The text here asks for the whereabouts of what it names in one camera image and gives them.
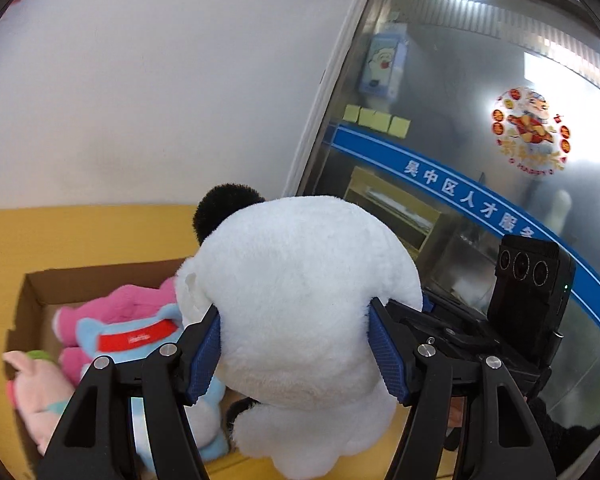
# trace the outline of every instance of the plush toy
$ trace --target plush toy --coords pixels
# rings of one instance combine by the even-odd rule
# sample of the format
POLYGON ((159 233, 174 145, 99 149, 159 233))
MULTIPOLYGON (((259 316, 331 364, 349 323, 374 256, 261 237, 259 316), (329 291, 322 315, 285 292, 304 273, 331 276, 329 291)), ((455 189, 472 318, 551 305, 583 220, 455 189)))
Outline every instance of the plush toy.
POLYGON ((151 317, 175 300, 173 278, 169 278, 158 289, 124 285, 107 297, 88 301, 78 308, 61 307, 54 315, 52 327, 58 341, 67 347, 59 358, 62 371, 77 384, 82 368, 91 363, 90 357, 78 346, 76 325, 81 319, 111 324, 151 317))
MULTIPOLYGON (((106 324, 95 319, 81 319, 76 324, 76 339, 89 356, 89 362, 107 355, 116 363, 147 357, 165 343, 175 343, 182 334, 182 316, 178 305, 163 306, 154 316, 122 323, 106 324)), ((89 365, 85 365, 84 374, 89 365)), ((205 396, 193 406, 185 406, 189 425, 203 460, 219 458, 228 452, 228 444, 220 429, 218 404, 224 396, 224 384, 215 379, 205 396)), ((147 469, 155 471, 144 421, 142 399, 132 399, 131 413, 136 452, 147 469)))
POLYGON ((228 416, 240 451, 304 480, 378 441, 397 401, 369 348, 368 305, 422 309, 415 264, 393 232, 337 198, 264 202, 236 185, 205 196, 194 228, 200 250, 176 291, 186 323, 218 309, 216 374, 248 396, 228 416))
POLYGON ((16 369, 15 379, 7 382, 7 396, 44 455, 74 388, 46 352, 11 351, 2 358, 16 369))

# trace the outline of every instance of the red label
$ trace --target red label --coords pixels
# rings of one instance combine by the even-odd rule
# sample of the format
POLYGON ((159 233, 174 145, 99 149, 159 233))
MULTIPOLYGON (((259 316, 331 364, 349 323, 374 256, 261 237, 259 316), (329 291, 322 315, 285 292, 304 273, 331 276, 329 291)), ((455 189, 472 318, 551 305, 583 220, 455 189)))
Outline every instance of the red label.
POLYGON ((149 325, 131 332, 121 334, 103 334, 98 336, 98 351, 100 352, 123 352, 132 350, 150 343, 160 341, 173 334, 178 327, 169 320, 163 319, 158 323, 149 325))

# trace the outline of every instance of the glass partition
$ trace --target glass partition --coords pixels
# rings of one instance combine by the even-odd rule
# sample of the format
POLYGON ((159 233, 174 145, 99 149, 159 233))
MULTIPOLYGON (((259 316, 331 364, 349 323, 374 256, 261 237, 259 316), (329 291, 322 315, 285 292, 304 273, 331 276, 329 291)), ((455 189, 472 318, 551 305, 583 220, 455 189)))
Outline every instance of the glass partition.
MULTIPOLYGON (((338 126, 481 184, 544 225, 600 277, 600 37, 569 6, 371 0, 303 179, 305 194, 343 197, 389 225, 424 286, 485 311, 500 239, 373 160, 335 149, 338 126)), ((487 203, 475 206, 490 215, 487 203)), ((503 216, 502 231, 513 232, 515 220, 503 216)), ((597 425, 596 306, 572 295, 561 332, 541 396, 558 422, 597 425)))

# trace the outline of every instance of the camera lens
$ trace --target camera lens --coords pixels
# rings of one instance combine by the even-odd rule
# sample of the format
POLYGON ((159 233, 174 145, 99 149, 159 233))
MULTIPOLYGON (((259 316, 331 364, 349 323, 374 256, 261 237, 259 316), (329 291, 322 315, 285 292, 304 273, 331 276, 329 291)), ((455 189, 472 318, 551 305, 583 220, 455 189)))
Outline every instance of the camera lens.
POLYGON ((504 249, 502 254, 500 255, 500 268, 502 270, 509 269, 509 264, 511 263, 511 253, 504 249))
POLYGON ((529 272, 529 257, 526 253, 518 253, 516 259, 513 260, 513 277, 517 280, 524 280, 529 272))
POLYGON ((549 277, 549 267, 545 262, 538 262, 534 267, 534 283, 537 286, 543 286, 549 277))

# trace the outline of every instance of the new year sticker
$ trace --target new year sticker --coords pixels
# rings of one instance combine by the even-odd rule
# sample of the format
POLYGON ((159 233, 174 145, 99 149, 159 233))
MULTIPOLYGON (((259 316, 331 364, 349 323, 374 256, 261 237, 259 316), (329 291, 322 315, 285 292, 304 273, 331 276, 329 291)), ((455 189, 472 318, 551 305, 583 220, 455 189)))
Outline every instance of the new year sticker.
POLYGON ((567 163, 572 132, 563 116, 531 88, 512 88, 498 97, 491 131, 502 155, 520 171, 549 175, 567 163))

